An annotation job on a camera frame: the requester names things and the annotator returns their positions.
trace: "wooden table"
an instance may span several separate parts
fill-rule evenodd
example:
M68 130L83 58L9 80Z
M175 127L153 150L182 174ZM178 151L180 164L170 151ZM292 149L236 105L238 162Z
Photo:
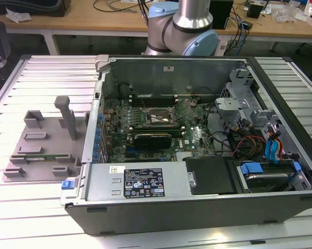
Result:
M0 15L0 21L6 23L9 33L43 35L51 55L59 54L54 35L147 37L147 27L139 12L101 12L93 8L93 2L94 0L72 0L65 17L32 16L32 21L17 24ZM248 40L312 43L312 26L306 22L297 20L296 23L276 23L271 15L260 15L258 19L247 18L246 12L237 8L241 2L242 0L235 0L236 12L243 20L253 23ZM114 4L118 8L131 5L120 2ZM109 10L105 0L100 0L96 6ZM236 31L237 26L233 20L228 22L225 30L217 30L219 44L216 55L224 54L227 42Z

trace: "gray plastic stand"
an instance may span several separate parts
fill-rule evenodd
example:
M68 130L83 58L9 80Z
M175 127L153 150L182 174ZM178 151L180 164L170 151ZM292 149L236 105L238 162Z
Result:
M88 115L75 118L69 102L68 96L55 101L63 119L44 118L38 110L26 113L26 127L4 171L4 182L61 181L80 174Z

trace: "white sticker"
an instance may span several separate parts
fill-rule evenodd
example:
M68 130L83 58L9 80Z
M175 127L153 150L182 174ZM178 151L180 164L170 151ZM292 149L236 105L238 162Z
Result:
M164 66L164 72L173 72L174 66Z
M110 173L124 173L126 166L110 166Z
M45 161L45 158L43 157L30 157L30 158L25 158L26 161Z

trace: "table leg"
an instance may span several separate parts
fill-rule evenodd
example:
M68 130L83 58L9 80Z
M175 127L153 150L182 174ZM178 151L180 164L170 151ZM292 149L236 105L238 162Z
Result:
M230 35L219 35L218 36L218 45L214 52L215 56L223 56L226 50L228 41L230 41Z
M46 30L43 33L48 51L50 52L51 56L58 56L60 55L59 49L58 49L58 45L56 42L56 38L54 37L54 35L52 34L52 30Z
M273 43L271 43L271 46L269 47L270 51L274 51L276 49L276 46L278 45L277 41L274 41Z

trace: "black box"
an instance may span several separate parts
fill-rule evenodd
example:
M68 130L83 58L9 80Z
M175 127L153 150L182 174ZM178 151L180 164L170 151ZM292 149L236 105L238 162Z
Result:
M250 18L259 18L261 11L263 10L264 6L260 4L250 4L248 11L247 11L247 17Z
M212 29L224 30L233 6L233 0L211 0L209 12L213 16Z
M6 7L14 12L63 17L71 0L16 0L16 3L0 3L0 15L7 13Z

